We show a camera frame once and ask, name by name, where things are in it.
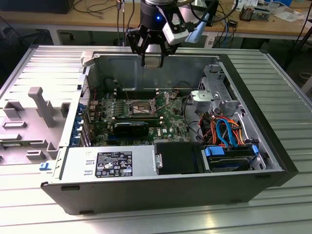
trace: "green circuit board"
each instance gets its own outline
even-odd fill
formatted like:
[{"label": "green circuit board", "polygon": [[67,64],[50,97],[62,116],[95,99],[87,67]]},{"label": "green circuit board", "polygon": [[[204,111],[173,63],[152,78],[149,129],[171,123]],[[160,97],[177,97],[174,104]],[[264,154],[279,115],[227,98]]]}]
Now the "green circuit board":
[{"label": "green circuit board", "polygon": [[[137,111],[129,106],[135,103],[147,103],[146,99],[116,99],[112,94],[96,102],[97,106],[91,106],[91,113],[94,118],[90,121],[90,129],[93,131],[93,146],[122,146],[122,145],[152,145],[157,141],[190,141],[189,130],[181,115],[181,97],[169,99],[166,97],[156,99],[156,108],[167,105],[155,113],[145,114],[145,110]],[[114,118],[141,117],[158,118],[155,121],[161,122],[157,127],[149,127],[148,135],[141,138],[116,139],[114,136]]]}]

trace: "wooden desk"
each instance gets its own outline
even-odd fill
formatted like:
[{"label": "wooden desk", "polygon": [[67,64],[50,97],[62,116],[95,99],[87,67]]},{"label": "wooden desk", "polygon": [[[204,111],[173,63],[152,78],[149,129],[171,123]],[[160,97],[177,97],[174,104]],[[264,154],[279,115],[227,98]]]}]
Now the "wooden desk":
[{"label": "wooden desk", "polygon": [[[224,11],[227,13],[232,6],[232,0],[221,0]],[[87,0],[88,5],[102,3],[103,0]],[[108,3],[102,6],[96,6],[93,10],[102,9],[115,4],[115,0],[109,0]],[[310,1],[303,3],[293,2],[291,7],[309,7]],[[76,6],[77,9],[86,11],[83,2]],[[132,11],[132,4],[125,4],[125,22],[127,23]],[[117,31],[117,10],[110,8],[103,11],[103,18],[95,17],[87,13],[71,10],[67,15],[57,15],[48,13],[26,13],[26,12],[0,12],[0,15],[6,19],[14,27],[20,28],[37,28],[47,29],[50,31],[55,45],[60,45],[58,30],[81,30],[81,31]],[[239,12],[235,11],[230,19],[238,21],[236,37],[246,38],[268,38],[268,39],[296,39],[301,31],[303,22],[287,22],[275,16],[270,16],[269,21],[250,22],[239,20]],[[130,26],[137,27],[140,19],[140,4],[135,3],[135,13],[131,20]],[[122,14],[119,18],[119,27],[122,27]],[[206,27],[204,34],[207,35],[206,45],[211,44],[211,41],[224,30],[220,22],[215,23],[213,27]]]}]

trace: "metal table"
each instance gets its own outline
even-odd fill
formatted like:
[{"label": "metal table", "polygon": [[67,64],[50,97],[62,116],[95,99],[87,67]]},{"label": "metal table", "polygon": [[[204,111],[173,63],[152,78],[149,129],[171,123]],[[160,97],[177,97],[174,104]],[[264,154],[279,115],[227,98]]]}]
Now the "metal table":
[{"label": "metal table", "polygon": [[[0,91],[21,101],[27,84],[54,85],[47,97],[57,106],[71,100],[63,83],[76,85],[83,51],[111,47],[39,46],[29,49]],[[213,54],[217,49],[200,50]],[[270,188],[249,203],[166,210],[68,215],[45,192],[38,164],[0,166],[1,233],[310,233],[312,228],[312,103],[270,55],[258,50],[221,50],[227,54],[275,130],[300,173],[282,187]]]}]

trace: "sticker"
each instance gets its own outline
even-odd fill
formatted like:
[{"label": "sticker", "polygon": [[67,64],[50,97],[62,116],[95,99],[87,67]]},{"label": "sticker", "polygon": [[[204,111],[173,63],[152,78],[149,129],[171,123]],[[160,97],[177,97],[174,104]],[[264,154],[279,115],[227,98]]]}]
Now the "sticker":
[{"label": "sticker", "polygon": [[132,176],[132,152],[102,152],[97,154],[96,177]]}]

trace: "motherboard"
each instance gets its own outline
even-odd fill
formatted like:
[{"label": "motherboard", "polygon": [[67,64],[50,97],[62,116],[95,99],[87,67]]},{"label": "motherboard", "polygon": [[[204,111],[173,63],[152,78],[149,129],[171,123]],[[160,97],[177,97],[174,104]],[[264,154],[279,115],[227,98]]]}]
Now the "motherboard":
[{"label": "motherboard", "polygon": [[177,92],[106,93],[89,104],[92,146],[190,141]]}]

